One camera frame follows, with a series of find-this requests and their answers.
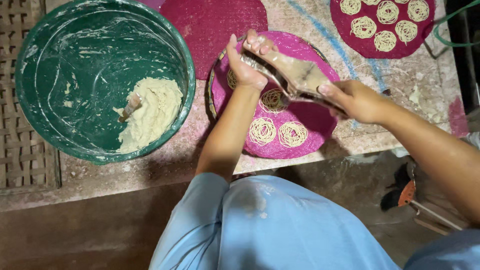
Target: wooden spatula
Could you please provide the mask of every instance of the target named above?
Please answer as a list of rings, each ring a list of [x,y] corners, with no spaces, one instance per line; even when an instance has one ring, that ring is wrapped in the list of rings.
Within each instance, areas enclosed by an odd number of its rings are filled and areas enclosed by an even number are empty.
[[[135,92],[130,100],[127,103],[127,106],[123,109],[122,116],[119,117],[119,122],[123,123],[130,117],[130,115],[140,107],[140,103],[142,102],[142,97]]]

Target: noodle nest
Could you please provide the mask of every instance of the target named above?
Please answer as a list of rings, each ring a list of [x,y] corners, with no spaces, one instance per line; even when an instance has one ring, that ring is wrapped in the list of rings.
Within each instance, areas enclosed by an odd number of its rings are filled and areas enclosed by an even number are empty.
[[[390,25],[398,19],[398,7],[392,1],[383,1],[377,8],[377,19],[380,23]]]
[[[395,32],[400,41],[407,42],[412,41],[417,36],[417,25],[411,21],[400,21],[395,25]]]
[[[360,0],[342,0],[340,2],[340,9],[348,15],[357,14],[360,11],[360,7]]]
[[[266,91],[260,98],[260,107],[265,112],[278,114],[283,112],[287,106],[282,103],[282,90],[276,88]]]
[[[425,0],[412,0],[408,3],[407,13],[414,22],[421,22],[428,18],[430,9]]]
[[[354,19],[351,26],[352,30],[350,31],[350,34],[353,33],[359,38],[370,38],[377,31],[377,25],[367,16]]]
[[[250,140],[258,145],[266,145],[273,141],[276,136],[276,129],[270,118],[262,117],[253,120],[248,131]]]
[[[300,122],[286,122],[278,129],[278,140],[285,147],[300,146],[308,137],[308,131]]]
[[[235,87],[237,86],[237,78],[235,77],[233,70],[227,72],[227,83],[232,90],[235,90]]]
[[[379,51],[391,51],[395,47],[396,37],[390,31],[382,31],[375,34],[373,40],[375,48]]]
[[[371,6],[371,5],[376,5],[376,4],[380,3],[380,0],[362,0],[362,2]]]

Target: noodle press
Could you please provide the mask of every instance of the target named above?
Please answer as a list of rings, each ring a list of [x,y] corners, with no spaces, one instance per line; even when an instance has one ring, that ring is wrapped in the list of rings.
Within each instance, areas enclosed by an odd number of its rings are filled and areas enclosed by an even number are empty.
[[[264,37],[258,37],[257,41],[262,43]],[[258,51],[253,51],[247,42],[243,43],[243,49],[240,58],[242,62],[274,81],[287,98],[283,102],[314,102],[347,116],[345,109],[318,91],[318,86],[331,82],[314,62],[272,50],[261,55]]]

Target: green plastic bowl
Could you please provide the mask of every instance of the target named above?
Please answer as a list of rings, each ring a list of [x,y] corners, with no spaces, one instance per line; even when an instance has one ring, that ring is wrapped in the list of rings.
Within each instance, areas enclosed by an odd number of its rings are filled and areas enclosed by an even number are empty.
[[[125,107],[128,93],[146,77],[175,79],[183,93],[179,113],[158,140],[117,153],[127,124],[117,122],[112,107]],[[164,144],[187,118],[195,95],[185,41],[162,15],[133,0],[77,0],[47,14],[24,41],[15,81],[26,118],[46,141],[99,163]]]

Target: round mat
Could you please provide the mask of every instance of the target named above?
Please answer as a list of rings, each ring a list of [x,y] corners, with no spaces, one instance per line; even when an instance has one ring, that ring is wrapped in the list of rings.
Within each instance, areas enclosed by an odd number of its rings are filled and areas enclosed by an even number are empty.
[[[240,37],[250,28],[268,30],[260,0],[166,0],[160,13],[185,39],[199,80],[208,78],[212,63],[232,34]]]
[[[393,24],[382,24],[377,19],[377,7],[378,5],[367,5],[363,1],[361,2],[360,11],[354,15],[348,15],[341,11],[340,2],[341,0],[330,0],[330,12],[332,14],[332,20],[338,30],[338,33],[342,37],[343,41],[350,48],[357,51],[365,58],[386,58],[386,59],[400,59],[414,53],[420,45],[423,43],[428,34],[432,31],[433,28],[433,18],[435,16],[435,1],[434,0],[425,0],[430,9],[428,18],[421,22],[412,21],[407,14],[408,2],[405,4],[399,4],[397,2],[395,5],[399,9],[398,19]],[[373,40],[375,35],[371,38],[359,38],[356,37],[353,33],[351,34],[351,23],[352,20],[367,16],[372,19],[377,25],[376,33],[387,30],[395,34],[396,44],[395,47],[388,52],[376,50]],[[410,42],[407,42],[405,45],[404,42],[400,41],[398,35],[395,32],[395,25],[401,21],[407,20],[413,22],[417,25],[417,36]]]
[[[329,80],[339,80],[338,74],[330,67],[325,57],[304,39],[290,33],[278,31],[267,31],[260,34],[265,34],[269,39],[273,40],[281,53],[298,59],[313,61]],[[240,52],[242,42],[241,40],[237,44],[238,52]],[[221,115],[232,95],[233,91],[227,83],[227,72],[229,70],[228,56],[223,52],[210,76],[209,93],[211,94],[212,102],[211,110],[214,114],[218,113],[218,115]],[[274,88],[278,88],[277,85],[269,82],[262,94]],[[243,148],[259,157],[292,159],[315,152],[326,139],[331,137],[336,127],[336,118],[330,116],[328,109],[317,104],[307,102],[291,103],[285,111],[276,115],[265,112],[259,104],[257,104],[253,118],[268,117],[272,119],[277,133],[275,139],[264,146],[253,143],[247,135]],[[280,144],[278,129],[285,122],[291,121],[303,123],[308,130],[308,137],[302,145],[288,148]]]

